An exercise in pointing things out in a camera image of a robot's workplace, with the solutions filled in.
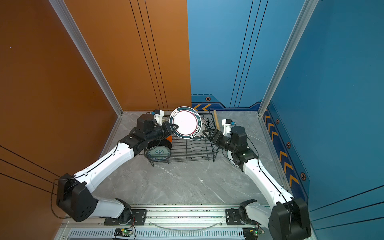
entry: black wire dish rack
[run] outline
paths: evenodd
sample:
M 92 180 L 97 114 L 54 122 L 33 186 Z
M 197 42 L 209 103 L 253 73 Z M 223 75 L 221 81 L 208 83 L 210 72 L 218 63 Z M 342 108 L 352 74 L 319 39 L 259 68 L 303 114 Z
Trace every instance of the black wire dish rack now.
M 206 120 L 208 129 L 215 129 L 215 118 L 212 113 L 199 113 L 204 122 Z M 209 161 L 215 162 L 219 148 L 211 143 L 207 138 L 194 140 L 182 139 L 172 134 L 172 148 L 171 154 L 169 155 L 157 155 L 156 158 L 148 156 L 148 149 L 144 149 L 144 156 L 148 159 L 152 166 L 157 163 L 170 163 L 170 162 L 188 162 L 188 161 Z

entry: black cable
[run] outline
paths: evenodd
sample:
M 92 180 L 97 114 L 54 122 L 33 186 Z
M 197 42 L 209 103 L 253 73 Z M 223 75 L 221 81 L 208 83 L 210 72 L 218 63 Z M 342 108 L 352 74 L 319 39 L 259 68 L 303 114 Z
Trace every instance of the black cable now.
M 243 48 L 244 48 L 244 43 L 245 43 L 245 36 L 247 35 L 249 19 L 250 19 L 250 17 L 251 17 L 251 12 L 252 12 L 252 6 L 253 6 L 253 0 L 252 0 L 252 4 L 251 4 L 251 10 L 249 10 L 249 16 L 248 16 L 247 28 L 245 29 L 244 40 L 243 40 L 243 46 L 241 47 L 240 59 L 239 59 L 239 64 L 238 64 L 238 66 L 237 66 L 236 77 L 235 77 L 235 83 L 233 84 L 232 96 L 231 96 L 231 101 L 230 101 L 230 103 L 229 103 L 229 107 L 231 107 L 231 104 L 232 104 L 232 98 L 233 98 L 233 93 L 235 92 L 237 73 L 239 72 L 240 61 L 241 61 L 241 55 L 243 54 Z
M 135 229 L 135 237 L 133 238 L 133 240 L 136 239 L 136 236 L 137 236 L 137 231 L 136 231 L 136 227 L 135 227 L 135 224 L 133 223 L 133 228 Z
M 357 221 L 357 222 L 350 222 L 350 223 L 340 224 L 340 225 L 336 225 L 336 226 L 323 227 L 323 228 L 315 229 L 315 231 L 317 231 L 317 230 L 322 230 L 322 229 L 327 229 L 327 228 L 332 228 L 332 227 L 345 226 L 345 225 L 354 224 L 354 223 L 368 222 L 368 221 L 377 220 L 377 219 L 383 219 L 383 218 L 384 218 L 384 217 L 377 217 L 377 218 L 371 218 L 371 219 L 362 220 L 362 221 Z
M 251 39 L 249 40 L 249 45 L 248 45 L 247 54 L 246 54 L 246 56 L 245 56 L 245 61 L 244 61 L 244 66 L 243 66 L 243 71 L 242 71 L 242 73 L 241 73 L 241 77 L 240 77 L 239 88 L 237 89 L 236 99 L 235 99 L 235 103 L 234 103 L 233 107 L 235 107 L 235 105 L 236 105 L 237 96 L 238 96 L 238 94 L 239 94 L 239 89 L 240 89 L 240 86 L 241 86 L 241 79 L 243 78 L 243 73 L 244 73 L 244 69 L 245 69 L 245 64 L 247 63 L 249 47 L 251 46 L 252 36 L 253 36 L 253 31 L 255 30 L 256 20 L 257 20 L 257 16 L 259 15 L 259 10 L 260 10 L 260 4 L 261 4 L 261 3 L 262 3 L 262 2 L 260 1 L 260 3 L 259 3 L 259 8 L 257 8 L 257 13 L 256 13 L 256 18 L 255 18 L 255 23 L 253 24 L 253 29 L 252 29 Z
M 223 156 L 224 156 L 226 159 L 228 159 L 228 161 L 229 161 L 233 166 L 235 166 L 235 167 L 237 167 L 237 168 L 240 168 L 240 167 L 237 166 L 236 164 L 233 164 L 233 163 L 231 162 L 231 159 L 229 159 L 229 157 L 227 157 L 227 156 L 224 154 L 224 149 L 221 149 L 221 153 L 223 154 Z
M 149 46 L 149 41 L 148 41 L 147 31 L 145 30 L 145 25 L 144 25 L 143 15 L 141 14 L 141 9 L 140 9 L 139 0 L 137 0 L 137 5 L 139 6 L 139 11 L 140 11 L 140 16 L 141 16 L 141 21 L 142 21 L 142 23 L 143 23 L 143 27 L 144 27 L 145 38 L 147 39 L 147 44 L 148 44 L 148 49 L 149 49 L 149 55 L 151 56 L 152 65 L 153 65 L 153 71 L 155 72 L 155 77 L 156 77 L 157 87 L 159 88 L 159 94 L 160 94 L 161 104 L 163 105 L 163 110 L 165 110 L 165 108 L 164 108 L 163 98 L 162 98 L 162 96 L 161 96 L 161 92 L 160 92 L 159 81 L 158 81 L 158 79 L 157 79 L 157 74 L 156 74 L 155 64 L 153 63 L 153 57 L 152 57 L 152 53 L 151 53 L 151 47 Z
M 158 107 L 159 107 L 159 109 L 160 109 L 160 104 L 159 104 L 159 101 L 158 101 L 158 99 L 157 99 L 157 95 L 156 95 L 155 85 L 153 84 L 153 79 L 152 79 L 151 71 L 149 70 L 149 65 L 148 65 L 148 61 L 147 61 L 147 56 L 145 55 L 143 42 L 141 41 L 140 32 L 139 32 L 139 27 L 137 26 L 136 17 L 135 17 L 135 13 L 133 12 L 133 7 L 132 7 L 132 2 L 131 2 L 131 0 L 129 0 L 129 3 L 131 4 L 131 9 L 132 9 L 133 18 L 135 19 L 136 28 L 137 28 L 137 33 L 139 34 L 139 38 L 140 38 L 140 42 L 141 42 L 141 47 L 143 48 L 143 53 L 144 53 L 144 57 L 145 57 L 145 62 L 147 63 L 148 72 L 149 72 L 149 76 L 150 76 L 150 78 L 151 78 L 153 91 L 155 92 L 155 97 L 156 97 L 157 105 L 158 105 Z
M 97 166 L 99 166 L 100 164 L 102 164 L 105 160 L 107 160 L 109 157 L 111 157 L 115 152 L 116 150 L 118 149 L 118 145 L 120 143 L 120 140 L 118 141 L 118 143 L 116 144 L 116 148 L 115 150 L 113 151 L 113 153 L 111 153 L 106 159 L 104 159 L 103 161 L 101 161 L 98 165 L 94 166 L 92 169 L 90 169 L 89 171 L 87 171 L 87 173 L 91 172 L 93 169 L 95 169 Z
M 134 218 L 134 216 L 133 217 L 131 217 L 129 220 L 133 220 L 133 222 L 132 222 L 132 224 L 131 224 L 131 226 L 128 228 L 128 229 L 130 229 L 131 227 L 133 227 L 133 225 L 135 224 L 135 218 Z
M 166 90 L 165 90 L 165 88 L 164 88 L 163 77 L 162 77 L 162 75 L 161 75 L 161 69 L 160 69 L 159 57 L 157 56 L 155 39 L 154 39 L 154 37 L 153 37 L 151 21 L 150 21 L 150 19 L 149 19 L 149 13 L 148 13 L 148 8 L 147 8 L 147 1 L 144 0 L 144 2 L 145 2 L 145 8 L 147 9 L 147 15 L 148 15 L 149 27 L 150 27 L 150 29 L 151 29 L 151 34 L 152 34 L 153 46 L 155 47 L 155 54 L 156 54 L 156 58 L 157 58 L 157 65 L 159 66 L 159 72 L 160 72 L 161 84 L 163 85 L 164 98 L 166 99 L 167 110 L 169 111 L 168 101 L 167 101 L 167 95 L 166 95 Z
M 3 146 L 1 146 L 1 145 L 0 145 L 0 147 L 2 147 L 2 148 L 4 148 L 5 150 L 7 150 L 7 151 L 9 151 L 9 152 L 11 152 L 11 153 L 13 153 L 13 154 L 15 154 L 15 155 L 17 155 L 17 156 L 21 157 L 21 158 L 22 158 L 22 159 L 24 159 L 24 160 L 27 160 L 28 162 L 30 162 L 30 163 L 32 163 L 32 164 L 34 164 L 34 165 L 38 166 L 38 167 L 40 167 L 40 168 L 42 168 L 42 169 L 44 169 L 44 170 L 46 170 L 46 171 L 48 171 L 48 172 L 52 173 L 53 175 L 56 175 L 56 176 L 60 177 L 59 175 L 57 175 L 57 174 L 54 174 L 53 172 L 51 172 L 51 171 L 49 171 L 49 170 L 47 170 L 47 169 L 43 168 L 42 166 L 40 166 L 40 165 L 38 165 L 38 164 L 36 164 L 36 163 L 34 163 L 34 162 L 32 162 L 32 161 L 30 161 L 30 160 L 26 159 L 25 157 L 22 157 L 22 156 L 20 156 L 19 154 L 15 153 L 15 152 L 12 152 L 12 151 L 11 151 L 11 150 L 9 150 L 8 148 L 5 148 L 5 147 L 3 147 Z
M 38 176 L 38 175 L 36 175 L 36 174 L 34 174 L 34 173 L 31 173 L 31 172 L 29 172 L 29 171 L 27 171 L 27 170 L 25 170 L 25 169 L 23 169 L 23 168 L 21 168 L 21 167 L 18 167 L 18 166 L 14 165 L 14 164 L 12 164 L 12 163 L 10 163 L 10 162 L 7 162 L 6 160 L 3 160 L 3 159 L 1 159 L 1 158 L 0 158 L 0 160 L 3 161 L 3 162 L 8 163 L 9 165 L 12 165 L 12 166 L 14 166 L 14 167 L 17 167 L 18 169 L 21 169 L 21 170 L 23 170 L 23 171 L 25 171 L 25 172 L 28 172 L 28 173 L 30 173 L 30 174 L 36 176 L 36 177 L 39 177 L 39 178 L 41 178 L 41 179 L 43 179 L 43 180 L 46 180 L 47 182 L 53 183 L 53 182 L 49 181 L 48 179 L 45 179 L 45 178 L 40 177 L 40 176 Z
M 257 151 L 255 145 L 254 145 L 253 142 L 248 138 L 248 136 L 247 136 L 247 139 L 252 143 L 253 148 L 254 148 L 255 151 L 257 152 L 257 157 L 259 157 L 259 151 Z
M 118 141 L 118 143 L 116 144 L 116 148 L 115 150 L 113 151 L 113 153 L 111 153 L 108 157 L 106 157 L 106 159 L 104 159 L 103 161 L 101 161 L 98 165 L 94 166 L 93 168 L 91 168 L 89 171 L 87 171 L 86 173 L 89 173 L 91 172 L 93 169 L 95 169 L 97 166 L 99 166 L 101 163 L 103 163 L 105 160 L 107 160 L 109 157 L 111 157 L 115 152 L 116 150 L 118 149 L 118 145 L 120 143 L 120 140 Z M 76 176 L 76 177 L 71 177 L 71 178 L 64 178 L 64 179 L 60 179 L 60 180 L 72 180 L 72 179 L 76 179 L 76 178 L 79 178 L 79 177 L 82 177 L 84 176 L 85 174 L 81 174 L 80 176 Z M 53 197 L 53 189 L 55 188 L 55 181 L 59 181 L 59 179 L 55 179 L 53 180 L 53 185 L 52 185 L 52 191 L 51 191 L 51 212 L 53 213 L 53 215 L 59 219 L 67 219 L 67 218 L 70 218 L 70 217 L 59 217 L 58 215 L 55 214 L 55 212 L 53 211 L 53 206 L 52 206 L 52 197 Z
M 248 73 L 249 73 L 249 68 L 251 67 L 253 54 L 255 53 L 255 48 L 256 48 L 257 40 L 259 39 L 260 29 L 262 28 L 262 24 L 263 24 L 263 20 L 264 20 L 264 15 L 265 15 L 265 10 L 266 10 L 266 7 L 268 6 L 268 1 L 269 1 L 269 0 L 267 0 L 266 5 L 265 5 L 265 9 L 264 9 L 264 14 L 263 14 L 262 22 L 260 23 L 260 27 L 259 27 L 259 33 L 257 33 L 257 38 L 256 38 L 256 42 L 255 42 L 255 47 L 253 48 L 253 53 L 252 53 L 251 61 L 250 61 L 249 66 L 248 66 L 247 76 L 245 77 L 245 80 L 244 80 L 243 90 L 242 90 L 242 92 L 241 92 L 241 96 L 240 96 L 239 104 L 237 105 L 237 107 L 240 106 L 240 101 L 241 101 L 241 98 L 242 98 L 242 96 L 243 96 L 245 83 L 247 82 L 247 77 L 248 77 Z
M 50 193 L 49 191 L 47 191 L 47 190 L 45 190 L 45 189 L 42 189 L 42 188 L 40 188 L 40 187 L 36 187 L 35 185 L 26 183 L 26 182 L 24 182 L 24 181 L 21 181 L 21 180 L 19 180 L 19 179 L 14 178 L 14 177 L 8 176 L 8 175 L 6 175 L 6 174 L 4 174 L 4 173 L 1 173 L 1 172 L 0 172 L 0 174 L 3 175 L 3 176 L 9 177 L 9 178 L 11 178 L 11 179 L 13 179 L 13 180 L 16 180 L 16 181 L 25 183 L 26 185 L 29 185 L 29 186 L 35 187 L 35 188 L 37 188 L 37 189 L 43 190 L 43 191 L 45 191 L 45 192 L 47 192 L 47 193 Z
M 353 196 L 350 196 L 350 197 L 347 197 L 347 198 L 341 199 L 341 200 L 339 200 L 339 201 L 336 201 L 336 202 L 333 202 L 333 203 L 331 203 L 331 204 L 327 204 L 327 205 L 325 205 L 325 206 L 322 206 L 322 207 L 319 207 L 319 208 L 313 209 L 313 210 L 311 210 L 311 211 L 309 211 L 309 212 L 312 212 L 312 211 L 315 211 L 315 210 L 318 210 L 318 209 L 322 209 L 323 207 L 328 207 L 328 206 L 330 206 L 330 205 L 332 205 L 332 204 L 336 204 L 336 203 L 338 203 L 338 202 L 341 202 L 341 201 L 344 201 L 344 200 L 347 200 L 347 199 L 350 199 L 350 198 L 356 197 L 356 196 L 358 196 L 358 195 L 361 195 L 361 194 L 364 194 L 364 193 L 370 192 L 370 191 L 372 191 L 372 190 L 376 190 L 376 189 L 379 189 L 379 188 L 381 188 L 381 187 L 384 187 L 384 185 L 381 185 L 381 186 L 378 186 L 378 187 L 375 187 L 375 188 L 369 189 L 369 190 L 367 190 L 367 191 L 365 191 L 365 192 L 361 192 L 361 193 L 359 193 L 359 194 L 356 194 L 356 195 L 353 195 Z
M 367 206 L 364 206 L 364 207 L 358 207 L 356 209 L 348 210 L 348 211 L 345 211 L 345 212 L 340 212 L 340 213 L 333 214 L 333 215 L 330 215 L 330 216 L 318 218 L 318 219 L 315 219 L 315 220 L 311 220 L 311 222 L 317 221 L 317 220 L 321 220 L 321 219 L 325 219 L 325 218 L 328 218 L 328 217 L 333 217 L 333 216 L 340 215 L 340 214 L 344 214 L 344 213 L 347 213 L 347 212 L 352 212 L 352 211 L 359 210 L 359 209 L 364 209 L 366 207 L 371 207 L 371 206 L 379 205 L 379 204 L 382 204 L 382 203 L 384 203 L 384 201 L 383 202 L 378 202 L 378 203 L 375 203 L 375 204 L 371 204 L 371 205 L 367 205 Z
M 248 138 L 247 136 L 247 139 L 252 143 L 252 146 L 253 148 L 256 150 L 257 152 L 257 163 L 259 165 L 259 169 L 261 170 L 261 172 L 264 174 L 264 176 L 272 183 L 272 185 L 277 189 L 277 191 L 281 194 L 281 196 L 284 198 L 284 201 L 287 203 L 287 206 L 288 206 L 288 212 L 289 212 L 289 227 L 288 229 L 290 230 L 291 229 L 291 209 L 289 207 L 289 203 L 288 201 L 285 199 L 284 195 L 281 193 L 281 191 L 279 190 L 279 188 L 276 187 L 276 185 L 269 179 L 269 177 L 265 174 L 265 172 L 262 170 L 262 168 L 260 167 L 260 157 L 259 157 L 259 151 L 257 151 L 255 145 L 253 144 L 253 142 Z

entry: gray marble floor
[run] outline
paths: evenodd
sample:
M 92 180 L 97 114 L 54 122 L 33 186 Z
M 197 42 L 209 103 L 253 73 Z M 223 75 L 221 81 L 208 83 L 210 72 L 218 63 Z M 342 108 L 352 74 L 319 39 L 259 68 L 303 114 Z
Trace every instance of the gray marble floor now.
M 124 112 L 110 147 L 129 134 L 144 112 Z M 270 174 L 281 183 L 262 127 L 254 111 L 218 111 L 218 119 L 231 118 L 245 127 Z M 221 153 L 213 161 L 155 164 L 137 155 L 116 169 L 93 192 L 96 197 L 120 198 L 131 204 L 152 203 L 240 203 L 256 199 L 266 203 L 256 185 Z

